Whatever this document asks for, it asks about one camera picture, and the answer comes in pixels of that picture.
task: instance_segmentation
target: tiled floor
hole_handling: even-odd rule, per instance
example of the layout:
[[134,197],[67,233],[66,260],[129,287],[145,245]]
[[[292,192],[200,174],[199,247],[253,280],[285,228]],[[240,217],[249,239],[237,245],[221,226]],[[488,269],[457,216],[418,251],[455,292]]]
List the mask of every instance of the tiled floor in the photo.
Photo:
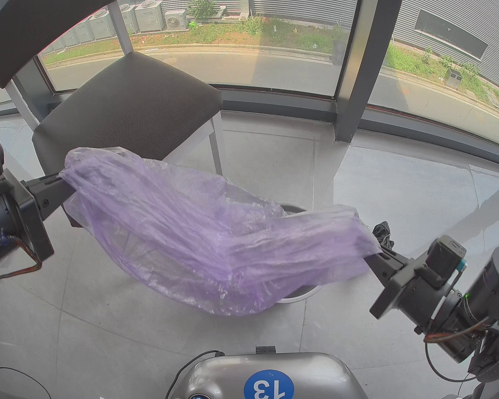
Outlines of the tiled floor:
[[[407,139],[359,131],[334,144],[328,124],[247,114],[224,115],[231,179],[249,191],[307,208],[333,203],[359,210],[368,225],[387,220],[394,249],[417,256],[447,233],[468,250],[465,290],[499,245],[499,166]],[[20,179],[41,176],[21,119],[0,119],[6,166]],[[214,172],[202,143],[183,162]],[[210,316],[172,302],[127,276],[61,210],[46,222],[55,255],[33,274],[0,281],[0,365],[37,378],[54,399],[158,398],[182,363],[207,349],[252,353],[332,353],[353,370],[368,397],[439,399],[460,385],[439,379],[421,338],[398,311],[369,313],[381,285],[370,272],[327,285],[306,302],[244,318]],[[26,264],[15,253],[1,270]],[[433,361],[466,375],[441,349]],[[11,393],[43,397],[22,376],[0,374]],[[475,382],[465,383],[468,394]]]

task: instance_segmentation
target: trash can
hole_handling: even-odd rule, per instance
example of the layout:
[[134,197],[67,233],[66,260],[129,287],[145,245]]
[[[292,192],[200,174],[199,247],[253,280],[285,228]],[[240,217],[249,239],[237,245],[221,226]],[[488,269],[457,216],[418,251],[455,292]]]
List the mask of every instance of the trash can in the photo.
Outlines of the trash can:
[[[299,207],[290,203],[279,203],[281,207],[287,212],[287,214],[301,213],[306,211],[306,209]],[[278,303],[297,303],[313,296],[321,289],[321,285],[304,285],[296,289],[291,294],[287,295],[285,298],[278,301]]]
[[453,89],[458,89],[458,86],[462,82],[462,74],[451,68],[445,73],[445,85],[452,87]]

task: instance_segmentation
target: chair leg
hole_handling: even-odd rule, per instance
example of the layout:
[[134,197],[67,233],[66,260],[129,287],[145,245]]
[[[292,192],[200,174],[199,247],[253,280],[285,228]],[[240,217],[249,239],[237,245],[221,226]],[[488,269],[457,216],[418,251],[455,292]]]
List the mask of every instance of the chair leg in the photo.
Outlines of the chair leg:
[[223,144],[222,114],[218,114],[211,119],[213,123],[213,133],[209,135],[211,150],[213,152],[214,168],[220,176],[228,177],[226,149]]

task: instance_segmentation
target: chair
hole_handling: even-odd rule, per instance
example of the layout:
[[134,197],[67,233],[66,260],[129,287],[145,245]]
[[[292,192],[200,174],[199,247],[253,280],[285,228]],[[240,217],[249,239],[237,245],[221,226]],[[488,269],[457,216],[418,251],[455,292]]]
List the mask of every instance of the chair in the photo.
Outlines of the chair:
[[[124,56],[39,122],[19,93],[16,74],[105,5]],[[122,146],[143,158],[176,163],[206,137],[216,172],[227,175],[219,90],[133,51],[117,0],[9,0],[0,10],[0,87],[33,130],[35,152],[47,175],[60,171],[67,152],[76,147]]]

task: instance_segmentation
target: chair seat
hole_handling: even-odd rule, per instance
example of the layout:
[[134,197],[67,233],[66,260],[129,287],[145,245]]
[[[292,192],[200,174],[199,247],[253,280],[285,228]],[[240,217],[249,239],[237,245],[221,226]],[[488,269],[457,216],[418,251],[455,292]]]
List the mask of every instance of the chair seat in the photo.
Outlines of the chair seat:
[[45,174],[69,150],[122,146],[164,159],[222,107],[219,90],[153,57],[131,52],[100,71],[33,132]]

